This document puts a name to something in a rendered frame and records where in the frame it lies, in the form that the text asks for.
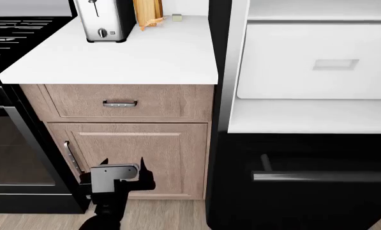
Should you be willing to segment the black gas stove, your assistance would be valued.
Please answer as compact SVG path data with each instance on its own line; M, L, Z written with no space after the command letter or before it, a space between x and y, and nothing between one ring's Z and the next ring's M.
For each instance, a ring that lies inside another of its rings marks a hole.
M71 17L0 17L0 74ZM89 201L18 84L0 79L0 214L82 214Z

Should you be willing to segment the light wood cabinet door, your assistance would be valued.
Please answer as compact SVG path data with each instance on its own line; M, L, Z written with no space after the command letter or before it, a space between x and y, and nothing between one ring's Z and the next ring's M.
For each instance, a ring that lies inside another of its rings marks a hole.
M207 124L48 123L57 147L73 174L64 150L89 172L108 158L109 164L139 164L153 172L156 188L133 192L132 199L203 199Z

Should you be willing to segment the black stove grate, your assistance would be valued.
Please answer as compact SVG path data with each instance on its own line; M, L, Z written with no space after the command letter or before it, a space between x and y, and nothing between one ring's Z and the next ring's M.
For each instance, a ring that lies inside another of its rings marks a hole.
M22 50L52 19L0 20L0 59Z

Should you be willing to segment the orange shrimp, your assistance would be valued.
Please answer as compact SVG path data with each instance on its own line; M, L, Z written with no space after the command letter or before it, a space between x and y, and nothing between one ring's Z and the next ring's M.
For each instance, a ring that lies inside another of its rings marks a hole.
M158 19L150 19L143 26L140 27L141 31L144 31L146 27L157 26L158 23L163 22L163 20L167 19L167 17L161 17Z

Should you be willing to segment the black fridge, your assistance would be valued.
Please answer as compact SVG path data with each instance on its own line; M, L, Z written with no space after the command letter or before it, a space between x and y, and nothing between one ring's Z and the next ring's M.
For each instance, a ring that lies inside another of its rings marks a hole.
M237 95L248 24L381 24L381 0L209 0L218 67L211 153L228 131Z

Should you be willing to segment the white fridge shelf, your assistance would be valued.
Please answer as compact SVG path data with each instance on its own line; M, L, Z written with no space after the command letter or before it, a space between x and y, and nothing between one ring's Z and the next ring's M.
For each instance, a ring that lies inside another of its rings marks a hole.
M381 100L236 99L235 134L381 134Z

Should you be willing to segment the white fridge crisper drawer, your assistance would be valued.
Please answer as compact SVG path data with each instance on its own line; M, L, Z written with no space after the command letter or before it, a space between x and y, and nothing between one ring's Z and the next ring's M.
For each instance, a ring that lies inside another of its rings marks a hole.
M381 24L248 24L237 95L381 100Z

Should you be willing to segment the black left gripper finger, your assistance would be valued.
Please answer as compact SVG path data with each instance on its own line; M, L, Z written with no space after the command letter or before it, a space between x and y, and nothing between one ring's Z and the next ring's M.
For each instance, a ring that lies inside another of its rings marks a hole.
M108 158L106 158L103 162L101 162L100 165L107 165L108 164ZM79 176L80 182L79 185L87 185L91 184L91 172L83 172Z
M153 172L147 170L144 159L140 159L140 170L138 181L136 181L135 191L154 190L156 183L154 181Z

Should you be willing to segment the light wood base cabinet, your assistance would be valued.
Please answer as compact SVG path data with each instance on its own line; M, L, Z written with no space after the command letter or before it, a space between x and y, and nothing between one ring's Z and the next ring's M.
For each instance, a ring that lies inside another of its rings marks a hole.
M23 84L21 85L21 89L39 120L43 122L46 128L46 124L48 123L207 124L207 154L204 178L204 185L206 188L214 95L214 87L212 85L180 85L195 86L196 89L194 114L190 118L63 118L59 115L45 86L46 84Z

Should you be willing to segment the silver and black toaster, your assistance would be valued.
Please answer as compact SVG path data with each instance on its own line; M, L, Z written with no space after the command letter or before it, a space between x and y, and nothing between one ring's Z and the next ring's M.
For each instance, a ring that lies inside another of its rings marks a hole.
M122 43L137 23L133 0L75 0L86 40Z

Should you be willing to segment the light wood cabinet drawer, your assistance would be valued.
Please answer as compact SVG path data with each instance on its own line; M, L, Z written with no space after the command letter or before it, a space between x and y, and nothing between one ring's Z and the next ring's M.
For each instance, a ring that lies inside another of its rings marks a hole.
M122 84L47 84L63 118L190 118L195 86ZM102 101L138 101L136 107L104 107Z

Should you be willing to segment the black glass oven door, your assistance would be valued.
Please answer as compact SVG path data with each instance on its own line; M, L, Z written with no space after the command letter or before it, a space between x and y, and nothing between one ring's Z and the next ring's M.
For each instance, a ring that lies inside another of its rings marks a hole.
M75 192L75 180L37 116L23 107L0 107L0 195Z

